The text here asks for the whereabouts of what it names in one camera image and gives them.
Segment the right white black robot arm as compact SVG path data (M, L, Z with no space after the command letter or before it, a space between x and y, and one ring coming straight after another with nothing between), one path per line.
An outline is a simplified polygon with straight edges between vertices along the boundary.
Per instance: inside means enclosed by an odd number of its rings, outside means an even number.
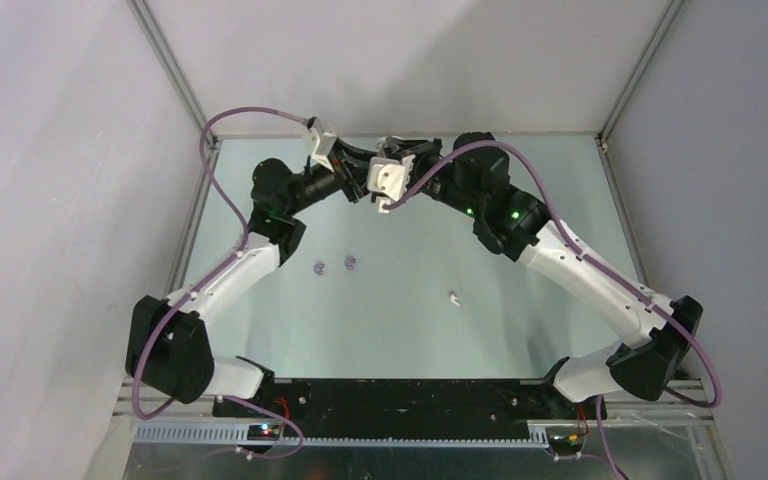
M491 253L534 270L593 310L619 341L584 357L558 363L541 392L545 411L566 418L582 401L623 390L656 401L692 347L702 305L672 299L615 269L551 206L511 183L515 149L488 132L462 134L444 157L439 140L384 137L376 150L410 170L404 198L418 193L473 220L473 233Z

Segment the white earbud charging case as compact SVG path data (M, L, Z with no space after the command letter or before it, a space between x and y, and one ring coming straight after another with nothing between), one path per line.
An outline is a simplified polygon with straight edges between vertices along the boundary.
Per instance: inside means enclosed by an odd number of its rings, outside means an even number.
M393 147L390 136L381 137L376 142L376 156L381 158L392 158Z

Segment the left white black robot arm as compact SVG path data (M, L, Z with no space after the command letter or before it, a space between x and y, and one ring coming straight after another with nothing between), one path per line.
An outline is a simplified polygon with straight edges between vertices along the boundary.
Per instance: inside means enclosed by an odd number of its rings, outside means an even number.
M252 174L253 210L230 249L199 280L163 298L144 296L135 305L126 354L126 372L137 382L189 404L202 396L236 397L252 416L276 403L266 382L269 370L243 357L212 350L216 323L250 288L283 266L297 250L306 226L302 210L343 192L365 197L374 150L337 137L311 145L310 164L292 171L267 158Z

